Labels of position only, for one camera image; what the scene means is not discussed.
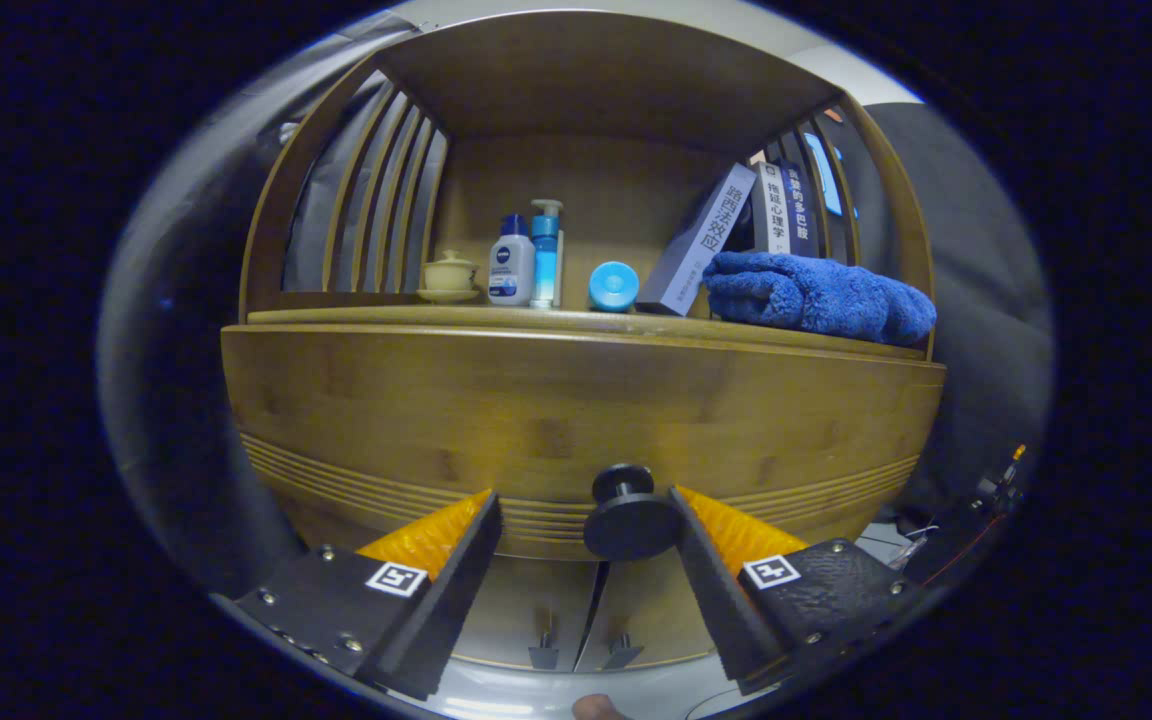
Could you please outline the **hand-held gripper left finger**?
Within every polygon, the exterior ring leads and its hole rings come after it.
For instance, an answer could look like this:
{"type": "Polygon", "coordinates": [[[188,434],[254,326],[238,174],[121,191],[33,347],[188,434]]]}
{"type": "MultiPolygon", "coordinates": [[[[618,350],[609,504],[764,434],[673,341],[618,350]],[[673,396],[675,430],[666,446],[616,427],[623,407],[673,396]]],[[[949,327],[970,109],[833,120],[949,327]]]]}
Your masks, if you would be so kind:
{"type": "Polygon", "coordinates": [[[353,550],[323,544],[229,598],[227,611],[365,685],[438,691],[500,535],[494,491],[353,550]]]}

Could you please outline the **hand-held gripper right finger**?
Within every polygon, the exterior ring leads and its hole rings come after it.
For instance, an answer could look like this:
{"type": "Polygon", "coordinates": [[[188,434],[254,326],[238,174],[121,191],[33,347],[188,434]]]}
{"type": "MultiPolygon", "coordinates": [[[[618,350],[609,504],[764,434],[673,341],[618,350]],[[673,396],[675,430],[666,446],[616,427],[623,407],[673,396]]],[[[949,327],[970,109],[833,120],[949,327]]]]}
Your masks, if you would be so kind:
{"type": "Polygon", "coordinates": [[[694,488],[669,497],[687,582],[741,694],[823,682],[904,629],[927,597],[849,539],[808,544],[694,488]]]}

